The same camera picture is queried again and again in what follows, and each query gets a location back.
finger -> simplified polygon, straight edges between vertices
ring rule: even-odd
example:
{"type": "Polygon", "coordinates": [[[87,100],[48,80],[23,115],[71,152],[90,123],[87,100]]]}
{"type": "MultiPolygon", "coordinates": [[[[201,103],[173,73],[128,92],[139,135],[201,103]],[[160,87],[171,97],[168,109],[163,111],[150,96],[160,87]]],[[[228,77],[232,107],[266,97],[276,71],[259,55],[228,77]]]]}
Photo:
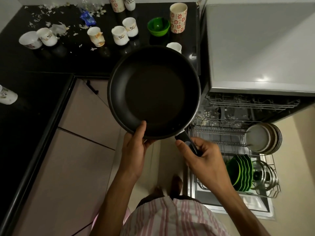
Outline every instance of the finger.
{"type": "Polygon", "coordinates": [[[151,146],[152,143],[154,143],[154,142],[156,142],[156,140],[147,140],[147,141],[144,143],[144,146],[145,146],[146,148],[148,148],[148,147],[151,146]]]}
{"type": "Polygon", "coordinates": [[[189,166],[195,165],[196,161],[198,160],[198,157],[191,151],[189,146],[187,146],[181,140],[176,140],[175,145],[177,146],[180,153],[184,156],[189,166]]]}
{"type": "Polygon", "coordinates": [[[134,140],[140,141],[142,143],[142,138],[144,136],[144,132],[146,131],[147,123],[146,121],[142,121],[139,127],[137,127],[136,132],[134,134],[134,140]]]}
{"type": "Polygon", "coordinates": [[[126,132],[124,136],[123,147],[126,147],[131,139],[132,139],[132,135],[129,132],[126,132]]]}
{"type": "Polygon", "coordinates": [[[211,142],[208,142],[202,138],[192,137],[191,139],[196,146],[202,149],[203,152],[205,152],[212,144],[211,142]]]}

frying pan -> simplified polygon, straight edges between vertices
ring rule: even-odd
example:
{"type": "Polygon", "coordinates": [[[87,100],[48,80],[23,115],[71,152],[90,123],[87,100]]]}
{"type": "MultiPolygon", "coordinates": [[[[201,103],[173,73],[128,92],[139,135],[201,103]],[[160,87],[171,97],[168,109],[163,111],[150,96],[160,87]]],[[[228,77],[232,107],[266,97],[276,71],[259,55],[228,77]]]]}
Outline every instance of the frying pan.
{"type": "Polygon", "coordinates": [[[147,46],[125,55],[114,67],[107,87],[109,108],[127,132],[142,120],[144,139],[175,136],[199,155],[184,129],[200,103],[200,82],[194,67],[177,51],[147,46]]]}

kitchen appliance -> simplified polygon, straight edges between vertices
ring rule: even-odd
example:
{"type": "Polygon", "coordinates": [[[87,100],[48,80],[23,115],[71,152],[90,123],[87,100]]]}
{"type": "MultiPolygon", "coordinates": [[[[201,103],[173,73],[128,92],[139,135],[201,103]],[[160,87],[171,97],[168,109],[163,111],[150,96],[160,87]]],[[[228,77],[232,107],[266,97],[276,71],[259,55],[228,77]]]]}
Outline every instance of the kitchen appliance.
{"type": "MultiPolygon", "coordinates": [[[[258,218],[274,218],[271,199],[281,192],[281,176],[273,155],[251,151],[244,136],[250,126],[315,103],[313,22],[315,8],[308,3],[214,5],[202,16],[202,95],[186,131],[217,143],[225,161],[246,154],[260,167],[255,189],[239,192],[258,218]]],[[[187,175],[188,195],[226,214],[189,169],[187,175]]]]}
{"type": "Polygon", "coordinates": [[[177,51],[148,46],[123,57],[108,82],[109,108],[126,131],[134,133],[146,120],[145,139],[176,135],[191,150],[198,150],[183,131],[200,103],[200,82],[194,67],[177,51]]]}

dishwasher rack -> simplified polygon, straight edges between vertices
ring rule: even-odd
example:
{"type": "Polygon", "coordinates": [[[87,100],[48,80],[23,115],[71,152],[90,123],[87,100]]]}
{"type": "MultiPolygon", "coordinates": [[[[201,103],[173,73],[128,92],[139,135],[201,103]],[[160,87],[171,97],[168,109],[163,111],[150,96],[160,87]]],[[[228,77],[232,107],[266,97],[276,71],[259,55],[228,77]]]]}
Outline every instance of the dishwasher rack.
{"type": "MultiPolygon", "coordinates": [[[[246,130],[257,121],[227,121],[222,119],[210,119],[198,117],[187,128],[188,134],[192,137],[200,137],[205,140],[217,143],[225,162],[229,161],[234,155],[247,154],[252,161],[261,160],[266,162],[276,172],[273,155],[264,155],[253,152],[247,148],[244,135],[246,130]]],[[[195,182],[203,190],[208,190],[196,177],[195,182]]],[[[281,192],[279,181],[277,184],[266,191],[263,189],[238,192],[243,195],[254,195],[259,197],[276,198],[281,192]]]]}
{"type": "Polygon", "coordinates": [[[228,94],[212,93],[206,95],[206,99],[212,107],[228,108],[254,108],[269,109],[274,111],[284,111],[288,108],[297,107],[301,100],[296,98],[279,99],[269,96],[250,95],[250,94],[228,94]]]}

striped shirt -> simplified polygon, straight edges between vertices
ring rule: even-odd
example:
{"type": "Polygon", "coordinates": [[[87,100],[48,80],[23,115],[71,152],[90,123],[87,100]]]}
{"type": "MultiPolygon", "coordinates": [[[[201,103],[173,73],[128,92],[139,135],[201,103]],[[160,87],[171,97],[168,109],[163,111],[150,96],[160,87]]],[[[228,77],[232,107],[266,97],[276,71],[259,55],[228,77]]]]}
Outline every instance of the striped shirt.
{"type": "Polygon", "coordinates": [[[141,205],[129,216],[120,236],[134,235],[227,236],[229,233],[204,205],[165,196],[141,205]]]}

